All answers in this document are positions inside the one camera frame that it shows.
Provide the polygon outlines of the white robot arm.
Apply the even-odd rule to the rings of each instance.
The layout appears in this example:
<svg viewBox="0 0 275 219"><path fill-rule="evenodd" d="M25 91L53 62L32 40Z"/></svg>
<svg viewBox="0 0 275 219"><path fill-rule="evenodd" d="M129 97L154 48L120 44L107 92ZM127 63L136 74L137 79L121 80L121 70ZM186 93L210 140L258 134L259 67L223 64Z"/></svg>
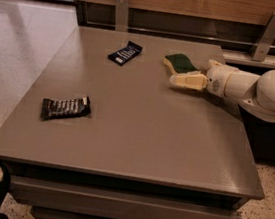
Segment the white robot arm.
<svg viewBox="0 0 275 219"><path fill-rule="evenodd" d="M215 60L209 60L208 65L206 74L200 71L176 72L170 82L177 87L206 89L222 99L233 99L246 112L275 123L275 70L255 75Z"/></svg>

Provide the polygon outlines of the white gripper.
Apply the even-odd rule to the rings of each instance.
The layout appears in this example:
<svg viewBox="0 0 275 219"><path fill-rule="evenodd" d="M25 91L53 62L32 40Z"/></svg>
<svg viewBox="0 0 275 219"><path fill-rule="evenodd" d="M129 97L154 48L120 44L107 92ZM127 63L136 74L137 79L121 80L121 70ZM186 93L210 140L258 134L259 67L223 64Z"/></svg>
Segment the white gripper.
<svg viewBox="0 0 275 219"><path fill-rule="evenodd" d="M200 74L177 74L170 77L172 85L185 87L192 90L204 90L215 96L225 96L225 88L231 74L238 70L237 67L225 65L215 60L208 61L206 77Z"/></svg>

